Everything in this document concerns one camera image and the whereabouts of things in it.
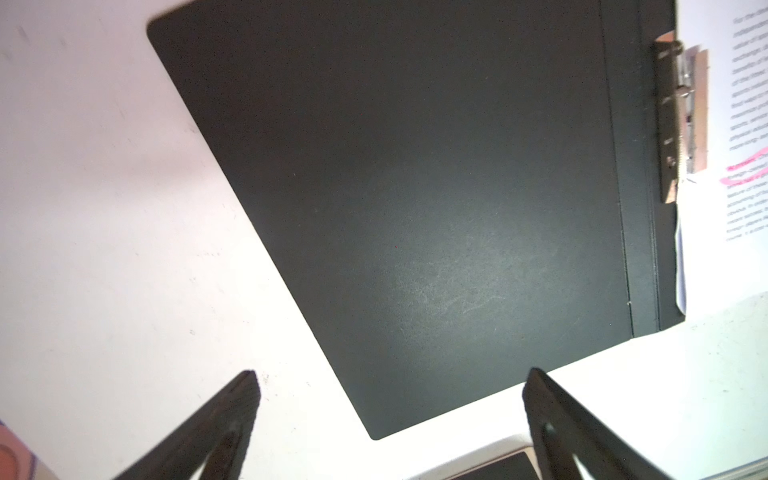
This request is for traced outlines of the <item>black file folder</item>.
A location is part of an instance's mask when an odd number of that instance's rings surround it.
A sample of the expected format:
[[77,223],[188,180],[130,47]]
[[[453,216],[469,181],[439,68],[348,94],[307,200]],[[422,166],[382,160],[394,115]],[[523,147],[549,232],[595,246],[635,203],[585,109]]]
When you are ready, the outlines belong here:
[[148,39],[368,435],[683,320],[670,1],[192,1]]

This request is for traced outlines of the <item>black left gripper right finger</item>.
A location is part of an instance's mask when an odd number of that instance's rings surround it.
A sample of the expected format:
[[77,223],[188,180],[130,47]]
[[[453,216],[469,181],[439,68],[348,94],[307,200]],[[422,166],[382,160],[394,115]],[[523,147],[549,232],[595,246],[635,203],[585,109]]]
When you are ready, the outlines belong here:
[[523,389],[537,464],[543,479],[667,479],[545,371],[529,371]]

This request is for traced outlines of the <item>metal folder clip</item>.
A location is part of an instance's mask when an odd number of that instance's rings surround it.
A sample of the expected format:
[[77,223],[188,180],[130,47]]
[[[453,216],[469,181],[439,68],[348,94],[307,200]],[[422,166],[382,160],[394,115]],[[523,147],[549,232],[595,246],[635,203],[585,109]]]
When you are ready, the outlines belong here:
[[674,31],[653,43],[661,200],[708,166],[709,51],[688,48]]

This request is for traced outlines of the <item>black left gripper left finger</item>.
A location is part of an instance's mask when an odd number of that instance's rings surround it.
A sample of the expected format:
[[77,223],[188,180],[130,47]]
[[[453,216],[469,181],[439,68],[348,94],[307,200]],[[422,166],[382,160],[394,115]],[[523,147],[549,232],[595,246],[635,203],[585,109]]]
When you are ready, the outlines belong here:
[[260,399],[256,373],[242,371],[118,477],[238,479]]

